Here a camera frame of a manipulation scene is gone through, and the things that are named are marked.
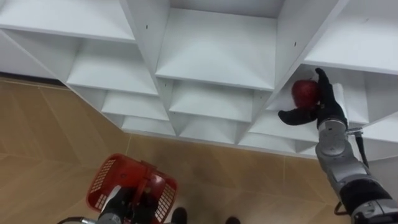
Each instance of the shelf compartment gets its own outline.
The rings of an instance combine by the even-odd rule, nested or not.
[[[250,133],[267,134],[288,139],[318,142],[318,130],[315,122],[300,126],[283,123],[277,111],[265,110],[249,130]]]
[[[273,90],[276,20],[171,9],[156,75]]]
[[[170,111],[251,122],[252,101],[251,90],[174,81]]]
[[[135,44],[84,40],[67,83],[157,95],[157,90]]]
[[[126,116],[122,125],[122,130],[129,133],[147,133],[164,134],[175,136],[172,125],[168,121],[159,121],[156,119],[138,118]]]
[[[367,139],[398,142],[398,113],[364,127],[363,137]]]
[[[398,75],[398,2],[351,0],[305,63]]]
[[[295,81],[318,78],[315,66],[301,65],[285,84],[268,110],[292,110],[295,108],[291,89]],[[336,101],[343,108],[349,123],[368,124],[368,101],[363,72],[339,68],[322,67],[333,84]]]
[[[7,0],[0,27],[134,42],[118,0]]]
[[[109,91],[101,111],[140,118],[169,120],[162,102],[156,96]]]
[[[172,121],[176,123],[179,136],[182,138],[235,143],[239,130],[239,123],[236,121],[177,113],[173,115]]]

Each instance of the cable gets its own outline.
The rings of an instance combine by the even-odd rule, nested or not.
[[[363,164],[365,164],[365,166],[367,168],[369,168],[368,159],[366,158],[366,155],[365,155],[365,147],[364,147],[364,144],[363,144],[362,136],[355,135],[355,141],[356,141],[356,144],[358,145],[358,151],[361,154],[361,158],[362,158]]]
[[[369,168],[369,164],[368,164],[368,158],[366,158],[366,154],[365,154],[365,147],[363,144],[363,138],[362,136],[359,135],[355,135],[355,141],[356,141],[356,145],[358,146],[358,151],[361,155],[362,158],[362,162],[363,164],[365,164],[365,166],[367,168]],[[339,209],[341,208],[343,204],[341,202],[338,202],[336,207],[335,207],[335,215],[348,215],[347,212],[339,212]]]
[[[59,221],[57,224],[67,223],[67,222],[81,222],[84,217],[68,217],[64,220]]]
[[[335,215],[348,215],[348,212],[339,212],[339,209],[341,208],[343,204],[341,202],[338,202],[336,207],[335,207]]]

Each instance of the shelf underside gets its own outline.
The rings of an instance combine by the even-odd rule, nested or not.
[[[102,112],[162,121],[169,120],[166,110],[158,97],[116,91],[107,93]]]
[[[118,0],[7,0],[0,27],[135,42]]]
[[[315,123],[291,127],[279,119],[276,111],[271,110],[264,111],[249,132],[303,141],[318,141]]]
[[[315,142],[299,141],[294,139],[270,136],[267,134],[247,133],[238,144],[239,146],[255,147],[288,154],[301,154],[310,149]]]
[[[178,136],[218,143],[234,144],[239,122],[205,116],[173,113],[171,119],[178,128]]]
[[[175,81],[170,111],[251,122],[251,90]]]
[[[159,121],[155,119],[138,118],[133,116],[126,116],[122,130],[129,133],[137,133],[140,131],[147,133],[164,134],[168,136],[175,136],[174,130],[170,122]]]
[[[398,75],[398,2],[351,0],[305,63]]]
[[[156,75],[272,90],[276,20],[171,9]]]
[[[157,95],[154,82],[135,44],[90,39],[83,41],[67,83]]]

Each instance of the red plastic basket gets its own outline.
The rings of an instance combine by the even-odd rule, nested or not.
[[[177,192],[176,181],[157,171],[156,167],[122,154],[113,154],[105,160],[91,183],[86,197],[88,206],[100,212],[109,194],[117,185],[137,189],[132,198],[134,205],[139,201],[144,189],[150,189],[150,194],[159,204],[152,224],[164,222]]]

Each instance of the red apple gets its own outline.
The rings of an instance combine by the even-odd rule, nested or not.
[[[292,96],[297,108],[313,108],[319,101],[318,83],[312,80],[299,80],[293,84]]]

